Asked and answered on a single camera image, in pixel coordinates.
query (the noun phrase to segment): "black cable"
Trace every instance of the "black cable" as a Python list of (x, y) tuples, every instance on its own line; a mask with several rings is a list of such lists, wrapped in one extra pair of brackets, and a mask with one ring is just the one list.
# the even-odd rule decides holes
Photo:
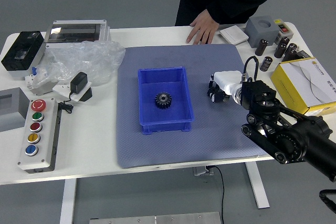
[(256, 68), (254, 70), (254, 81), (257, 80), (257, 75), (258, 75), (258, 69), (259, 69), (259, 60), (256, 56), (251, 56), (250, 58), (248, 58), (245, 62), (245, 65), (244, 65), (244, 72), (243, 72), (243, 75), (246, 76), (246, 68), (247, 68), (247, 64), (250, 60), (254, 59), (255, 63), (256, 63)]
[(62, 109), (62, 110), (65, 110), (68, 114), (72, 113), (72, 110), (73, 110), (73, 107), (74, 107), (71, 104), (66, 104), (66, 102), (70, 102), (71, 101), (70, 96), (72, 94), (73, 94), (73, 92), (70, 92), (70, 94), (69, 94), (69, 100), (63, 101), (63, 102), (59, 103), (59, 108)]
[(336, 204), (334, 201), (329, 199), (327, 195), (336, 195), (336, 190), (322, 190), (320, 191), (320, 199), (325, 203), (325, 205), (336, 214)]
[(219, 170), (219, 173), (221, 174), (222, 185), (223, 185), (223, 194), (222, 194), (222, 210), (221, 210), (220, 216), (221, 216), (222, 224), (224, 224), (223, 208), (224, 208), (224, 193), (225, 193), (225, 188), (224, 188), (223, 174), (222, 174), (221, 170), (217, 166), (215, 166), (215, 165), (208, 165), (205, 168), (208, 169), (208, 170), (211, 169), (211, 168), (217, 168)]

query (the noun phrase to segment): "hand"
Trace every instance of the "hand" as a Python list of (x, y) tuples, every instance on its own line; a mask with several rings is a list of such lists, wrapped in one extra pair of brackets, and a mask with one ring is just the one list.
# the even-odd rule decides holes
[(219, 27), (219, 23), (211, 18), (207, 9), (202, 11), (190, 25), (194, 26), (194, 28), (187, 37), (186, 43), (188, 44), (198, 32), (194, 40), (194, 45), (197, 45), (200, 41), (201, 44), (211, 44), (215, 31), (217, 31)]

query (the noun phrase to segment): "yellow box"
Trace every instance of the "yellow box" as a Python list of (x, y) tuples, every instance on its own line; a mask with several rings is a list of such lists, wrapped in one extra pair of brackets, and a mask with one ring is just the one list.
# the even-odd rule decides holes
[(336, 83), (316, 58), (280, 63), (271, 80), (286, 106), (304, 115), (336, 111)]

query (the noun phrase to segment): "red button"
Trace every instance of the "red button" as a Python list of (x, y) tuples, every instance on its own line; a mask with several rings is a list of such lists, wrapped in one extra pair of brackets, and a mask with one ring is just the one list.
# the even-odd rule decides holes
[(31, 132), (40, 132), (42, 130), (42, 125), (40, 123), (32, 123), (30, 125)]
[(41, 112), (46, 108), (46, 101), (42, 99), (35, 100), (30, 107), (36, 112)]

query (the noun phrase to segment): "white table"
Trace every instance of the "white table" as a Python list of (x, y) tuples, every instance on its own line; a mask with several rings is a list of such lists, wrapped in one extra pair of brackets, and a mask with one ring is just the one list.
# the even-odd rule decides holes
[[(311, 55), (311, 52), (296, 27), (291, 23), (287, 24), (295, 33), (291, 42), (296, 43), (300, 49), (303, 49)], [(185, 40), (190, 30), (190, 27), (111, 29), (111, 37), (112, 40), (119, 42), (126, 48), (185, 45)], [(5, 56), (17, 36), (18, 34), (12, 34), (8, 37), (0, 55), (1, 59)], [(217, 32), (213, 44), (223, 44), (225, 42), (219, 32)], [(272, 56), (275, 47), (275, 44), (267, 47), (263, 57)], [(243, 62), (251, 55), (254, 55), (255, 51), (250, 48), (247, 42), (238, 45), (237, 49)], [(270, 69), (267, 72), (259, 71), (258, 74), (258, 78), (264, 80), (271, 88), (274, 88), (274, 86), (269, 77), (278, 62), (280, 62), (280, 59), (274, 58)], [(254, 64), (251, 63), (249, 65), (248, 71), (250, 71), (250, 75), (253, 73)], [(14, 80), (3, 66), (0, 66), (0, 76), (0, 90), (21, 87), (29, 99), (38, 98), (25, 87), (23, 80)], [(113, 76), (112, 80), (105, 85), (93, 87), (92, 92), (93, 97), (90, 100), (85, 103), (75, 104), (73, 114), (62, 114), (56, 167), (53, 172), (28, 174), (18, 168), (17, 161), (22, 144), (23, 128), (0, 132), (0, 148), (5, 150), (0, 155), (0, 185), (272, 159), (269, 155), (263, 155), (238, 159), (122, 169), (117, 163), (117, 153), (115, 149), (117, 76)], [(63, 100), (61, 96), (54, 93), (46, 94), (43, 97), (55, 97), (57, 101)], [(102, 120), (93, 118), (93, 116), (97, 114), (102, 115)], [(336, 121), (336, 115), (326, 115), (324, 119), (332, 128), (333, 122)], [(331, 135), (331, 139), (336, 142), (335, 134)]]

